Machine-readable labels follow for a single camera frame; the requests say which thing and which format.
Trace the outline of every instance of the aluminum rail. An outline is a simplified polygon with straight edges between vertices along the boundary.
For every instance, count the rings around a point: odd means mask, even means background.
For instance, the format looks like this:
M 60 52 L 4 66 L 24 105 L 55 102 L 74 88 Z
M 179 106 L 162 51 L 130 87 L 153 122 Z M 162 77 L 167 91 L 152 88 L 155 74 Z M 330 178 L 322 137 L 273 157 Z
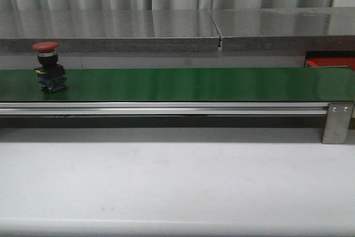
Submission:
M 0 115 L 326 115 L 329 102 L 6 102 Z

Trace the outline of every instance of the conveyor frame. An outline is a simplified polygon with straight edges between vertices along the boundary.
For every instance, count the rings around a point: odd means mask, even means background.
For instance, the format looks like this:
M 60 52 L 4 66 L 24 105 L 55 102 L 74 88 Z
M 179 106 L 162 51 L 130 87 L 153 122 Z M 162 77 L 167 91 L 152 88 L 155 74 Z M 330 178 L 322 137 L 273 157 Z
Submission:
M 5 102 L 0 115 L 326 115 L 323 144 L 346 140 L 353 102 Z

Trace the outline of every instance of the red mushroom button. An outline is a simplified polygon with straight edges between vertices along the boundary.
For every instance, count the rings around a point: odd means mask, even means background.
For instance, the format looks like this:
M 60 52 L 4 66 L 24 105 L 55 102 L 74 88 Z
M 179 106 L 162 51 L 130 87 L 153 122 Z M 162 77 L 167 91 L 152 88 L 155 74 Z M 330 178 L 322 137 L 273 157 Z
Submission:
M 38 53 L 51 53 L 55 51 L 56 47 L 59 47 L 59 43 L 57 42 L 40 42 L 32 46 Z

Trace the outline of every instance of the green conveyor belt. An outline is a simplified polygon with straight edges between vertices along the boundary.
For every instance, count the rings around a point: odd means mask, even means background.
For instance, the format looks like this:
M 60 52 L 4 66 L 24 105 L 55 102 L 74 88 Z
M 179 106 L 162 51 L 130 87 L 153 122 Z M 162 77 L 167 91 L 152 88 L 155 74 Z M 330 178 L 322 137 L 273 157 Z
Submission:
M 69 69 L 69 88 L 43 92 L 34 70 L 0 70 L 1 102 L 354 101 L 348 68 Z

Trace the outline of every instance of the white table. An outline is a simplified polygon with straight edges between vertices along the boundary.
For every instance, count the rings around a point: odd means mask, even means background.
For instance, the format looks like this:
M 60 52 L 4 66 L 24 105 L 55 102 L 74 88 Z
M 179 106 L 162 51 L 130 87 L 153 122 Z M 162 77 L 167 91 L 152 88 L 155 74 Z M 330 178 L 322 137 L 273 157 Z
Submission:
M 355 235 L 355 131 L 1 129 L 0 235 Z

